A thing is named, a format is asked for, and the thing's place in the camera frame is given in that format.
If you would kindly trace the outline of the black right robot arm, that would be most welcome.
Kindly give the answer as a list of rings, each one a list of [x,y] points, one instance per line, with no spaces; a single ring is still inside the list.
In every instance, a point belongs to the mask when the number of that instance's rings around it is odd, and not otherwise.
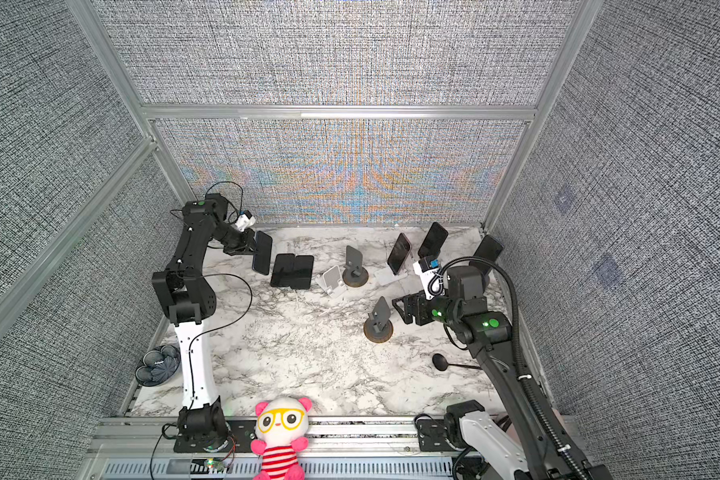
[[[487,266],[509,292],[510,312],[487,307]],[[484,411],[455,418],[457,436],[479,453],[499,479],[608,479],[604,465],[590,462],[577,446],[537,383],[523,353],[521,319],[510,276],[496,263],[460,257],[425,272],[420,292],[395,298],[406,324],[441,323],[465,346],[499,394],[516,434],[503,431]]]

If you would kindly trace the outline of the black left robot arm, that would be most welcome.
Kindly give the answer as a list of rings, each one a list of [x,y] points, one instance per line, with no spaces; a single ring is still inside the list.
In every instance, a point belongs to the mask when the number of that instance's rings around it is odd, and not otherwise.
[[[179,211],[182,231],[164,269],[152,274],[165,318],[174,327],[183,377],[182,407],[177,418],[178,439],[195,451],[217,452],[228,445],[221,397],[216,387],[209,346],[210,318],[216,293],[203,274],[211,241],[232,255],[248,239],[227,221],[230,202],[219,193],[187,202]]]

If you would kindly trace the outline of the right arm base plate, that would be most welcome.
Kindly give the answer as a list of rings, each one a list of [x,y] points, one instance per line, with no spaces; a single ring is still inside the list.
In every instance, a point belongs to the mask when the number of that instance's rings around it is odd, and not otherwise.
[[[456,452],[448,440],[447,429],[442,418],[434,418],[429,414],[418,414],[413,418],[417,432],[419,450],[422,452]]]

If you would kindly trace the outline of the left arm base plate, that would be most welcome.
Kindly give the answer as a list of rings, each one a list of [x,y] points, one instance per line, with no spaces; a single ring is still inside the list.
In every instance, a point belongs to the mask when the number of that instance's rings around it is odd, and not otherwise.
[[[235,451],[251,453],[256,439],[256,421],[252,418],[227,419],[225,433],[211,431],[206,434],[179,435],[174,441],[174,453],[221,454]]]

